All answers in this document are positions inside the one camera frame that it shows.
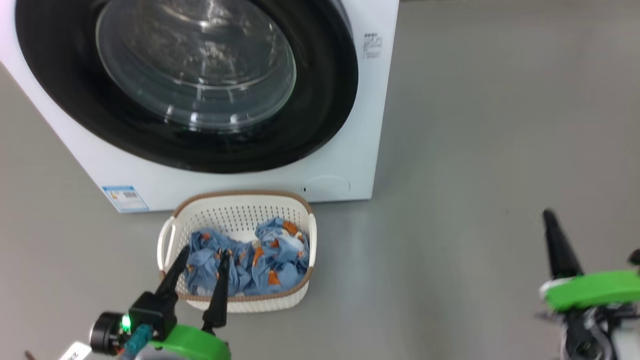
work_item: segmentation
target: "white label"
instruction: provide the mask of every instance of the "white label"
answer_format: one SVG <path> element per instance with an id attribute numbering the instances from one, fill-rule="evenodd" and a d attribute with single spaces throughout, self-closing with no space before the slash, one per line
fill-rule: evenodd
<path id="1" fill-rule="evenodd" d="M 71 344 L 69 350 L 62 355 L 60 360 L 83 360 L 89 353 L 91 353 L 91 347 L 89 345 L 76 341 Z"/>
<path id="2" fill-rule="evenodd" d="M 379 58 L 382 54 L 382 37 L 378 33 L 366 33 L 364 35 L 364 51 L 365 59 Z"/>
<path id="3" fill-rule="evenodd" d="M 133 186 L 103 186 L 102 189 L 120 211 L 149 210 Z"/>

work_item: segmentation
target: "blue cloth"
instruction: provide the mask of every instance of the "blue cloth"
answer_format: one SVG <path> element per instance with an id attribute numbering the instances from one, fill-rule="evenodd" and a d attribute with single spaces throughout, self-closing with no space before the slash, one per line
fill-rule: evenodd
<path id="1" fill-rule="evenodd" d="M 259 244 L 235 241 L 215 229 L 191 235 L 190 255 L 184 275 L 192 294 L 210 296 L 216 287 L 219 251 L 230 249 L 235 266 L 229 269 L 229 296 L 237 293 L 263 295 L 294 288 L 304 278 L 309 264 L 306 234 L 282 218 L 256 227 Z"/>

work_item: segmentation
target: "basket handle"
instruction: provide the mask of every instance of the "basket handle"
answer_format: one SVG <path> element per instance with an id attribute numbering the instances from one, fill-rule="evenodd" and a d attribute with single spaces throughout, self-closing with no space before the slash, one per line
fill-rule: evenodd
<path id="1" fill-rule="evenodd" d="M 316 251 L 317 251 L 317 224 L 316 217 L 313 214 L 309 214 L 309 267 L 313 267 L 316 264 Z"/>
<path id="2" fill-rule="evenodd" d="M 158 260 L 158 268 L 160 271 L 164 270 L 166 258 L 164 256 L 164 241 L 166 240 L 166 235 L 169 233 L 169 229 L 171 229 L 171 238 L 169 239 L 169 247 L 167 250 L 167 256 L 171 253 L 171 248 L 173 246 L 173 232 L 175 230 L 175 224 L 173 221 L 175 217 L 170 217 L 167 221 L 162 225 L 162 229 L 160 229 L 160 235 L 158 236 L 158 249 L 157 249 L 157 260 Z"/>

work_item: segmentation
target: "green light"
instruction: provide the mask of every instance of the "green light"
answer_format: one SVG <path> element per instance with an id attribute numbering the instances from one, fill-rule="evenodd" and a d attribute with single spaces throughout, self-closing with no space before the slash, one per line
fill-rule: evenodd
<path id="1" fill-rule="evenodd" d="M 122 317 L 122 322 L 120 322 L 120 326 L 122 330 L 124 330 L 125 332 L 131 330 L 131 319 L 129 318 L 129 315 L 125 315 Z"/>

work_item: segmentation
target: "front-loading washing machine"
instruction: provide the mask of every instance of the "front-loading washing machine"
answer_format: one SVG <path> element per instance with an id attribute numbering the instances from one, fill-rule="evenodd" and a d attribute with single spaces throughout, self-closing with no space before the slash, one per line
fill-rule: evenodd
<path id="1" fill-rule="evenodd" d="M 370 199 L 398 0 L 5 0 L 0 61 L 120 212 Z"/>

